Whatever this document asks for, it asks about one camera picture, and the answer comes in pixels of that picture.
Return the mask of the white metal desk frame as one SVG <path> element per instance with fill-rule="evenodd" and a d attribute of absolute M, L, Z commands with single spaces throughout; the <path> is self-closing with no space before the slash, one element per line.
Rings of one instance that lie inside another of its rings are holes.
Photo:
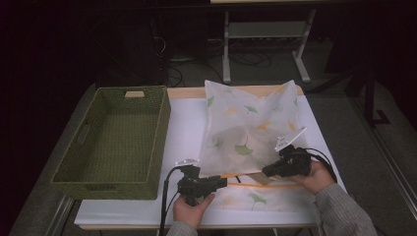
<path fill-rule="evenodd" d="M 243 38 L 298 38 L 299 46 L 292 52 L 294 63 L 303 83 L 308 84 L 311 79 L 304 65 L 302 56 L 310 35 L 316 10 L 308 13 L 305 21 L 285 22 L 244 22 L 234 23 L 229 21 L 229 13 L 224 14 L 223 55 L 222 55 L 222 81 L 231 83 L 229 40 Z"/>

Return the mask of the dark metal stand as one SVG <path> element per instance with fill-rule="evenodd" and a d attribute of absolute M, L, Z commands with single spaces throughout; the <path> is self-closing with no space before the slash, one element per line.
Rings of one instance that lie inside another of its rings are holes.
<path fill-rule="evenodd" d="M 383 110 L 374 109 L 375 75 L 373 71 L 366 67 L 357 67 L 352 72 L 352 78 L 345 89 L 345 93 L 349 97 L 357 97 L 362 89 L 365 90 L 364 117 L 367 123 L 372 128 L 375 128 L 377 125 L 389 124 L 390 121 Z"/>

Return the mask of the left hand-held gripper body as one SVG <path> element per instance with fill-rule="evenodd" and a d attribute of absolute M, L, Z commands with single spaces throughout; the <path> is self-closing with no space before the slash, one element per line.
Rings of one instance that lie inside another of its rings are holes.
<path fill-rule="evenodd" d="M 213 179 L 211 177 L 200 178 L 201 168 L 193 164 L 178 166 L 178 169 L 184 174 L 178 182 L 178 193 L 186 197 L 186 203 L 194 207 L 200 198 L 205 198 L 211 193 L 209 185 Z"/>

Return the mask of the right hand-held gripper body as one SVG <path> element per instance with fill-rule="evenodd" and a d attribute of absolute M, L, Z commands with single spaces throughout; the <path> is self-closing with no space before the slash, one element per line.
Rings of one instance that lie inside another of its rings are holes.
<path fill-rule="evenodd" d="M 295 147 L 296 141 L 306 128 L 302 127 L 285 136 L 279 137 L 275 145 L 275 151 L 280 159 L 275 163 L 275 173 L 280 177 L 290 177 L 295 175 L 307 176 L 311 171 L 311 157 L 301 147 Z"/>

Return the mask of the white leaf-print zipper bag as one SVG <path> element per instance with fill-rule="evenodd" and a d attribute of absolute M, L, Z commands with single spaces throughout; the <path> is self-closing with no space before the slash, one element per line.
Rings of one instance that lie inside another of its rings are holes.
<path fill-rule="evenodd" d="M 296 85 L 290 81 L 264 97 L 239 88 L 205 82 L 208 123 L 200 152 L 202 177 L 221 175 L 220 158 L 215 150 L 217 133 L 237 126 L 269 128 L 278 138 L 302 128 L 298 116 Z M 270 178 L 261 185 L 247 175 L 225 176 L 226 188 L 215 194 L 212 207 L 223 210 L 301 212 L 315 210 L 315 197 L 304 188 Z"/>

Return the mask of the green woven basket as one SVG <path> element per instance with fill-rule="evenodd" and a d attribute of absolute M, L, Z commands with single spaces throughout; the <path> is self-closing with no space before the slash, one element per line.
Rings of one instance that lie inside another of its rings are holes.
<path fill-rule="evenodd" d="M 51 179 L 75 200 L 154 200 L 171 106 L 167 88 L 99 88 Z"/>

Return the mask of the person's right hand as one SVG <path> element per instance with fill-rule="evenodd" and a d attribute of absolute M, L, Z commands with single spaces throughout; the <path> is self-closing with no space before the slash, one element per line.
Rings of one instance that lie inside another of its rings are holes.
<path fill-rule="evenodd" d="M 317 161 L 311 163 L 311 171 L 308 176 L 295 175 L 289 177 L 289 180 L 304 187 L 313 195 L 335 183 L 324 165 Z"/>

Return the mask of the person's left hand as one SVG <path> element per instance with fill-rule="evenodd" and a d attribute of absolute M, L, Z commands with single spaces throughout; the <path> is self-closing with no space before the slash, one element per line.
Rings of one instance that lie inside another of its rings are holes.
<path fill-rule="evenodd" d="M 186 203 L 186 197 L 181 195 L 174 203 L 173 219 L 181 221 L 197 229 L 203 219 L 204 213 L 214 200 L 215 195 L 210 194 L 198 205 L 190 206 Z"/>

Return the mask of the white table mat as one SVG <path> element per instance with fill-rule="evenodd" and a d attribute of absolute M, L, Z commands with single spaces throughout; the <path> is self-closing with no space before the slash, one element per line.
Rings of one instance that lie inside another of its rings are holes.
<path fill-rule="evenodd" d="M 168 193 L 173 195 L 182 173 L 171 173 L 177 161 L 197 158 L 206 130 L 207 106 L 202 98 L 172 98 L 166 136 L 161 180 L 170 179 Z M 307 145 L 330 155 L 320 127 L 307 98 L 298 97 L 299 118 L 307 127 Z M 154 201 L 87 200 L 83 201 L 75 223 L 85 230 L 157 229 L 161 199 Z M 301 212 L 239 211 L 210 207 L 204 214 L 203 229 L 315 227 L 319 222 L 315 210 Z"/>

